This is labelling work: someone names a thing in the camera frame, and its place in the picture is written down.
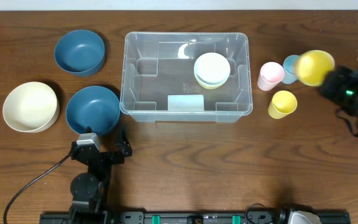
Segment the yellow cup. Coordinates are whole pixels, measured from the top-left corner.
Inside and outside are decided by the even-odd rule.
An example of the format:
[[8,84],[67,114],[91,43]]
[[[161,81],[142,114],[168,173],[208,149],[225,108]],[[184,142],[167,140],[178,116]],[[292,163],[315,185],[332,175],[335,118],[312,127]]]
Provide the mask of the yellow cup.
[[322,50],[310,50],[297,59],[295,75],[308,86],[321,86],[325,76],[334,70],[335,61],[331,54]]
[[293,113],[298,106],[296,96],[290,91],[282,90],[276,92],[268,107],[268,114],[273,119],[282,119]]

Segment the light blue cup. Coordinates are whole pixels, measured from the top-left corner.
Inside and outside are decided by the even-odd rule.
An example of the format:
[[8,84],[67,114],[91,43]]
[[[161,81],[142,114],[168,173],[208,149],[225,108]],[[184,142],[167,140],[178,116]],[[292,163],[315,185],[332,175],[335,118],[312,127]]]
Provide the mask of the light blue cup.
[[298,77],[295,74],[295,65],[300,56],[290,55],[283,62],[283,69],[285,71],[282,83],[289,85],[297,81]]

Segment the yellow cup front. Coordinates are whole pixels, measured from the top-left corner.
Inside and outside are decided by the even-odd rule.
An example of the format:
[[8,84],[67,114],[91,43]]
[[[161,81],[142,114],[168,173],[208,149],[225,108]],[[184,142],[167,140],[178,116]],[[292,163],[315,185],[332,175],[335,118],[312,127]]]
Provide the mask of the yellow cup front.
[[293,113],[298,106],[296,96],[290,91],[282,90],[276,92],[268,107],[268,114],[273,119],[282,119]]

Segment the pink cup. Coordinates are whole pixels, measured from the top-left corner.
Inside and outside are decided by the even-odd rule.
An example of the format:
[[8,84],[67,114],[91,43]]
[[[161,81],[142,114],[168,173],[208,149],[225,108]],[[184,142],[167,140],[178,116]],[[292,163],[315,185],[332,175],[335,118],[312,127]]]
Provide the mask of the pink cup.
[[267,62],[262,65],[257,80],[257,86],[263,91],[273,89],[285,76],[283,67],[277,62]]

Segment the light grey-blue small bowl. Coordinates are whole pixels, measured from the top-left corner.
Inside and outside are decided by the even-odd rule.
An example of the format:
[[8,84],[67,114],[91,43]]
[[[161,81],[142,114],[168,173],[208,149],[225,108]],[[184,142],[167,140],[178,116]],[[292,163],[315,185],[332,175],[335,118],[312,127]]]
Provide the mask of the light grey-blue small bowl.
[[203,88],[215,89],[225,84],[229,77],[225,75],[207,74],[207,75],[195,75],[195,78]]

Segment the yellow small bowl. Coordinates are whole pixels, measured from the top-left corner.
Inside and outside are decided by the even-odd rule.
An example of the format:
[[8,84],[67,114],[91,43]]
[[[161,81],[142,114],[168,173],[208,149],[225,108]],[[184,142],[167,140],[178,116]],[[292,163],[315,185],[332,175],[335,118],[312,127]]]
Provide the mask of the yellow small bowl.
[[201,87],[205,88],[205,89],[208,89],[208,90],[213,90],[213,89],[217,89],[219,88],[220,86],[223,85],[223,83],[219,83],[219,84],[216,84],[216,85],[210,85],[210,84],[206,84],[206,83],[202,83],[202,82],[199,82],[198,83]]

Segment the white small bowl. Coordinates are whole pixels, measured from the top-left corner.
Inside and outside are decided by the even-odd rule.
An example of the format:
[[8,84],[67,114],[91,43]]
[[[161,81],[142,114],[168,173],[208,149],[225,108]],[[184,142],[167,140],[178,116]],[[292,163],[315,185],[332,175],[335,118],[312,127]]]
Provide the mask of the white small bowl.
[[217,53],[209,52],[197,58],[194,64],[195,75],[225,75],[229,76],[231,67],[228,60]]

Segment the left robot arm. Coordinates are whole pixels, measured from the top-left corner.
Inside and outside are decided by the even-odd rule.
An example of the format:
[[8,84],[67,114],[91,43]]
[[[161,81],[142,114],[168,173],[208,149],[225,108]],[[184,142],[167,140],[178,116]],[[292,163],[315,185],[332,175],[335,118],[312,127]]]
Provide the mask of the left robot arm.
[[69,156],[88,167],[71,182],[73,196],[69,209],[69,224],[105,224],[114,222],[115,215],[106,208],[107,193],[111,180],[111,167],[124,163],[125,157],[132,155],[132,148],[123,126],[116,132],[117,147],[113,152],[101,152],[98,135],[86,128],[76,141],[71,143]]

